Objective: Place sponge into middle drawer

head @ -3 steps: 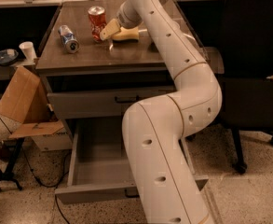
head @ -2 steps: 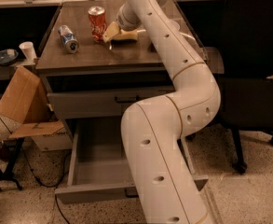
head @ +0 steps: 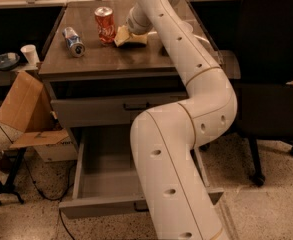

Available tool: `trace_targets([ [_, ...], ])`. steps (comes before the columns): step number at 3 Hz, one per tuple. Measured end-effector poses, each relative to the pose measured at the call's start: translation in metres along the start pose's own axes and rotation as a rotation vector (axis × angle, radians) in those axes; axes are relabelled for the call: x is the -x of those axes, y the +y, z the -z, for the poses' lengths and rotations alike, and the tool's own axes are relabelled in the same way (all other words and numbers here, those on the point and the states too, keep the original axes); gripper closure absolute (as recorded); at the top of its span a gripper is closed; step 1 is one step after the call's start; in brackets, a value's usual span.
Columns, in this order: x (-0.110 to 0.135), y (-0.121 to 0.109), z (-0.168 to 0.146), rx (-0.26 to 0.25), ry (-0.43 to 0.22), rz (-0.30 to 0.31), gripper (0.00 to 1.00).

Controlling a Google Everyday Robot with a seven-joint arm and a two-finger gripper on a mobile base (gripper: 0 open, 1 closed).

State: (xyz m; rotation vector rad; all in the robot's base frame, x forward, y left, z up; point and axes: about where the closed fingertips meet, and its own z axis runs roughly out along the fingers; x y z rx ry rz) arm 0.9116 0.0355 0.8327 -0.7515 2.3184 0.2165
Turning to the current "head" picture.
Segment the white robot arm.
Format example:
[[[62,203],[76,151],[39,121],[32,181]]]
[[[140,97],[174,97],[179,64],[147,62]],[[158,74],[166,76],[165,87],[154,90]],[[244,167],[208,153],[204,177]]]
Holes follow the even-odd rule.
[[[134,34],[157,31],[188,94],[135,118],[133,160],[158,238],[229,240],[191,151],[230,128],[236,95],[219,63],[173,9],[177,2],[136,0],[127,17]]]

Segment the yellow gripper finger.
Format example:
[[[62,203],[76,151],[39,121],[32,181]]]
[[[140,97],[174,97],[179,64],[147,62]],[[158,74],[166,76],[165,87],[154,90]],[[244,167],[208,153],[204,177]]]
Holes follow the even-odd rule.
[[[114,38],[117,47],[123,45],[130,38],[130,33],[126,25],[120,26]]]

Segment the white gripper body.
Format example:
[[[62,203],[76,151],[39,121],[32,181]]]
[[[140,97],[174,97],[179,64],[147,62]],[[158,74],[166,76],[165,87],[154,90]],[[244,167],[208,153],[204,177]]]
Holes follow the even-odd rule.
[[[136,35],[146,34],[153,28],[151,21],[138,3],[130,9],[126,23],[129,31]]]

